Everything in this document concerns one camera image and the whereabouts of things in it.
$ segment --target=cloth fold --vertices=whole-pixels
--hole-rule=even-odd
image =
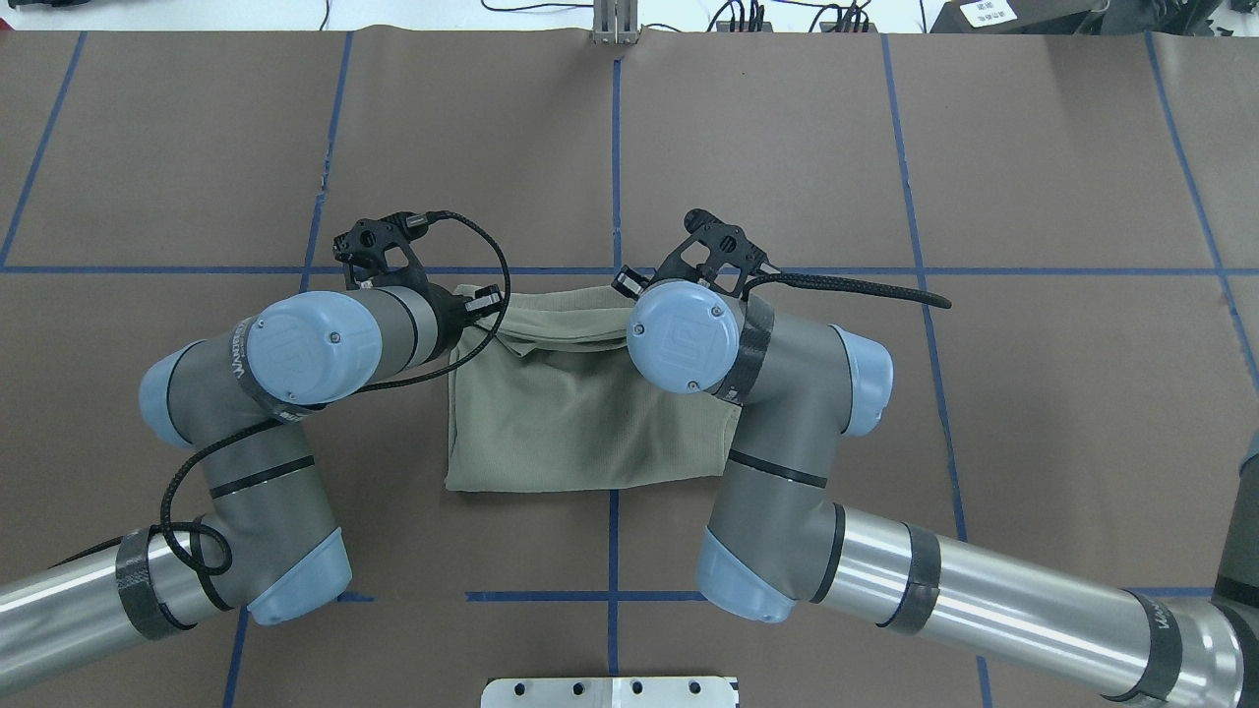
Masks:
[[[632,306],[607,286],[512,294],[495,341],[447,377],[446,488],[570,491],[720,475],[739,408],[643,379],[626,350]],[[451,360],[490,321],[465,330]]]

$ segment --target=blue tape line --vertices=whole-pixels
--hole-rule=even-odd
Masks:
[[[1215,588],[1211,587],[1128,587],[1128,592],[1146,595],[1149,597],[1210,597]]]
[[[1027,268],[1027,267],[924,267],[938,276],[1214,276],[1212,268]]]
[[[62,113],[62,105],[65,102],[65,93],[71,88],[71,79],[74,77],[74,68],[78,67],[78,59],[83,54],[83,43],[87,42],[87,33],[81,31],[78,42],[74,43],[74,53],[71,54],[71,63],[65,66],[65,76],[62,78],[62,88],[57,92],[57,100],[53,101],[53,110],[48,115],[48,122],[44,123],[44,134],[39,136],[39,145],[35,147],[35,156],[30,160],[30,169],[26,171],[26,181],[21,185],[21,194],[18,195],[18,205],[14,207],[13,219],[9,220],[9,232],[4,237],[4,244],[0,246],[0,266],[9,258],[9,249],[13,248],[13,239],[18,237],[18,226],[21,223],[21,213],[26,209],[26,199],[30,198],[30,190],[35,186],[35,174],[39,171],[39,164],[44,161],[44,150],[48,149],[48,141],[53,137],[53,126],[57,125],[57,117]]]
[[[424,270],[429,273],[443,275],[443,273],[457,273],[457,275],[476,275],[476,276],[496,276],[502,272],[499,266],[424,266]],[[514,276],[612,276],[617,273],[617,268],[608,266],[556,266],[556,267],[530,267],[530,266],[510,266],[509,268]]]
[[[465,592],[468,602],[708,602],[694,590],[536,590]]]
[[[612,267],[621,270],[621,58],[612,62]]]
[[[315,195],[315,212],[311,214],[311,233],[306,242],[306,261],[302,266],[300,292],[306,292],[311,285],[311,263],[315,262],[315,244],[319,242],[319,223],[324,217],[324,202],[327,199],[327,175],[332,171],[332,149],[336,147],[336,126],[341,120],[341,98],[345,96],[345,76],[350,71],[350,52],[354,48],[354,33],[345,33],[345,47],[341,49],[341,73],[336,78],[336,97],[332,98],[332,117],[327,121],[327,150],[324,152],[324,176],[320,179],[319,194]]]
[[[494,276],[499,266],[424,266],[433,275],[477,275]],[[655,273],[655,268],[635,268],[643,273]],[[830,276],[914,276],[918,268],[895,266],[852,266],[852,267],[784,267],[787,272],[815,273]],[[731,273],[738,272],[733,268]],[[339,266],[0,266],[0,273],[33,275],[298,275],[308,272],[312,276],[339,276]],[[1027,268],[1027,267],[948,267],[927,266],[928,276],[1138,276],[1138,277],[1176,277],[1210,276],[1220,271],[1214,268]],[[1230,277],[1259,276],[1259,268],[1224,268]],[[616,275],[611,266],[512,266],[514,276],[608,276]]]
[[[223,688],[223,708],[232,708],[235,702],[235,684],[240,677],[240,658],[244,654],[244,634],[249,630],[249,610],[244,607],[237,616],[237,635],[232,641],[232,664],[228,665],[228,683]]]
[[[468,602],[607,602],[606,590],[538,590],[465,592]]]
[[[608,601],[608,675],[621,674],[621,659],[617,656],[617,615],[619,606],[616,600]]]
[[[347,590],[341,595],[336,596],[337,602],[375,602],[376,598],[370,595],[360,595],[353,590]]]
[[[30,275],[297,275],[301,266],[4,266]]]
[[[694,590],[622,590],[619,602],[708,602],[704,593]]]
[[[900,105],[896,101],[896,79],[891,69],[891,45],[888,35],[883,40],[883,67],[888,78],[888,102],[891,107],[891,128],[896,139],[896,157],[900,163],[900,183],[905,195],[905,217],[909,220],[909,242],[914,251],[914,267],[918,275],[918,287],[927,290],[927,267],[923,262],[923,246],[918,234],[918,214],[914,209],[914,194],[909,189],[909,160],[905,156],[905,137],[900,125]],[[948,454],[948,476],[953,486],[953,522],[958,540],[967,540],[966,510],[962,506],[962,484],[957,474],[957,455],[953,448],[953,428],[949,426],[948,402],[944,399],[944,377],[940,373],[939,348],[935,344],[935,323],[930,307],[923,305],[923,324],[927,328],[927,350],[932,360],[932,379],[935,384],[935,409],[944,432],[944,447]]]
[[[976,656],[974,665],[980,670],[980,700],[983,702],[983,708],[992,708],[992,682],[988,679],[988,660],[983,656]]]
[[[619,673],[617,595],[621,590],[621,491],[608,490],[608,675]]]
[[[1188,157],[1185,156],[1185,146],[1181,145],[1180,131],[1176,130],[1176,118],[1172,116],[1172,107],[1167,101],[1167,88],[1163,86],[1163,74],[1158,68],[1158,53],[1155,50],[1155,35],[1148,30],[1146,31],[1146,53],[1149,54],[1149,68],[1155,72],[1155,86],[1158,88],[1158,103],[1163,107],[1167,132],[1171,134],[1172,147],[1176,149],[1176,159],[1180,160],[1181,171],[1185,173],[1185,185],[1188,186],[1188,195],[1194,200],[1194,210],[1197,212],[1197,222],[1202,227],[1206,248],[1211,252],[1211,263],[1215,265],[1215,272],[1220,278],[1224,300],[1229,304],[1229,316],[1233,317],[1233,329],[1236,330],[1241,344],[1241,355],[1246,360],[1246,368],[1250,369],[1250,383],[1254,385],[1255,392],[1259,392],[1259,365],[1255,364],[1254,349],[1250,346],[1245,325],[1243,325],[1241,315],[1238,312],[1238,302],[1233,297],[1233,287],[1229,285],[1228,276],[1224,275],[1224,261],[1220,258],[1220,248],[1215,243],[1215,233],[1211,231],[1211,223],[1206,218],[1206,209],[1202,207],[1202,198],[1197,191],[1197,181],[1194,179],[1194,171],[1190,170]]]

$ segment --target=metal bracket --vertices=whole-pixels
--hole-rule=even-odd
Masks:
[[[495,679],[481,693],[481,708],[738,708],[733,677],[618,677],[579,679]]]
[[[594,0],[596,44],[638,44],[638,0]]]

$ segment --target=silver metal plate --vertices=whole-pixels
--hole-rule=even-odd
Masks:
[[[495,679],[481,708],[738,708],[739,679],[731,677],[619,677]]]

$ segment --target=black band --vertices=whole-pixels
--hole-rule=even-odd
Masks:
[[[410,340],[413,344],[410,345],[410,355],[407,357],[405,362],[405,364],[409,364],[415,358],[415,350],[419,349],[419,325],[415,324],[415,315],[413,315],[410,307],[408,307],[407,304],[402,301],[402,297],[398,297],[393,292],[389,292],[388,287],[379,288],[379,292],[384,292],[389,297],[397,300],[398,304],[402,305],[402,311],[407,312],[407,319],[410,320]]]
[[[826,574],[822,576],[822,585],[817,586],[817,592],[810,600],[818,603],[826,600],[826,593],[831,591],[835,582],[835,571],[840,567],[840,554],[844,553],[844,506],[835,505],[835,538],[831,539],[831,559],[826,562]]]
[[[1123,695],[1103,695],[1102,698],[1115,703],[1132,700],[1139,695],[1155,700],[1167,700],[1167,694],[1171,693],[1176,679],[1180,678],[1185,654],[1180,625],[1176,624],[1176,615],[1172,615],[1172,611],[1162,602],[1132,591],[1128,592],[1141,602],[1141,607],[1146,611],[1146,620],[1149,622],[1149,660],[1132,690]]]
[[[1249,605],[1259,610],[1259,587],[1235,581],[1224,576],[1215,576],[1215,597],[1231,600],[1241,605]]]
[[[240,320],[235,329],[232,330],[232,339],[229,340],[232,375],[234,375],[237,383],[240,384],[240,389],[244,391],[249,398],[253,398],[258,406],[262,406],[262,409],[266,411],[268,416],[286,423],[296,423],[311,413],[322,411],[322,403],[319,406],[298,406],[297,403],[281,401],[271,393],[267,393],[267,389],[262,388],[258,379],[253,377],[253,372],[249,370],[248,344],[249,326],[257,319],[258,317],[247,317]]]
[[[118,554],[113,562],[113,577],[118,585],[118,600],[122,610],[145,639],[157,641],[167,636],[190,630],[196,625],[185,625],[175,620],[170,610],[157,601],[152,576],[149,574],[149,538],[152,529],[136,529],[122,538]]]
[[[774,309],[764,300],[750,296],[743,312],[743,330],[739,333],[739,354],[734,365],[718,384],[716,396],[721,401],[743,406],[748,392],[757,384],[760,364],[769,349],[769,338],[774,330]]]
[[[179,369],[179,363],[184,360],[184,357],[188,357],[188,353],[191,351],[194,346],[196,346],[198,344],[201,344],[203,341],[205,341],[205,340],[203,339],[203,340],[195,341],[193,344],[189,344],[186,348],[184,348],[184,350],[179,353],[179,358],[175,359],[175,365],[170,368],[170,375],[166,377],[166,420],[170,421],[170,427],[175,428],[175,435],[178,435],[179,438],[183,440],[184,442],[186,442],[189,446],[191,446],[193,442],[190,440],[188,440],[186,437],[184,437],[184,433],[179,432],[179,427],[175,426],[175,420],[170,417],[170,412],[174,411],[174,408],[171,408],[171,406],[170,406],[170,388],[171,388],[170,387],[170,382],[172,382],[175,379],[175,370]]]
[[[891,619],[879,625],[896,634],[912,636],[922,631],[935,611],[940,596],[940,539],[934,533],[905,524],[909,529],[909,578],[905,595]]]
[[[774,465],[773,462],[767,462],[760,457],[753,457],[752,455],[744,455],[735,448],[730,448],[729,459],[731,462],[738,462],[745,467],[752,467],[753,470],[760,470],[774,476],[783,477],[791,481],[798,481],[799,484],[807,484],[810,486],[816,486],[818,489],[826,489],[826,477],[820,477],[817,475],[811,475],[807,472],[801,472],[791,467],[783,467],[782,465]]]
[[[204,518],[205,518],[205,514],[201,514],[200,517],[193,519],[193,523],[194,524],[200,524],[201,519],[204,519]],[[201,553],[201,534],[199,534],[196,532],[193,532],[193,533],[189,533],[188,535],[190,538],[190,540],[189,540],[189,545],[190,545],[189,552],[193,554],[193,558],[198,563],[205,563],[205,556]],[[196,580],[198,580],[198,582],[201,583],[201,592],[204,592],[205,597],[209,598],[210,605],[214,605],[215,607],[218,607],[220,612],[227,612],[228,610],[232,610],[232,606],[228,605],[227,601],[223,600],[223,596],[219,595],[219,591],[215,590],[214,582],[210,581],[210,576],[208,576],[205,573],[196,573]]]
[[[254,472],[248,476],[243,476],[238,480],[229,481],[227,484],[220,484],[210,490],[210,499],[218,499],[219,496],[225,496],[233,491],[240,491],[242,489],[249,489],[256,484],[262,484],[264,481],[273,480],[276,477],[282,477],[288,472],[296,472],[297,470],[305,470],[315,464],[315,456],[307,455],[298,460],[292,460],[285,462],[283,465],[276,465],[269,470],[263,470],[261,472]]]
[[[1211,605],[1229,620],[1233,634],[1238,637],[1238,646],[1241,648],[1241,700],[1238,702],[1238,708],[1259,708],[1259,637],[1255,637],[1254,629],[1240,612],[1219,602]]]

